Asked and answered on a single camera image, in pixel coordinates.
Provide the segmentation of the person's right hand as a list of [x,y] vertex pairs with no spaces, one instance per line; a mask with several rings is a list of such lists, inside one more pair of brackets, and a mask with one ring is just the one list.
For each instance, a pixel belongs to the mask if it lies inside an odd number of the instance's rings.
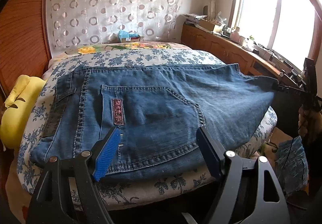
[[298,134],[302,138],[314,138],[321,133],[321,112],[305,110],[301,106],[298,113]]

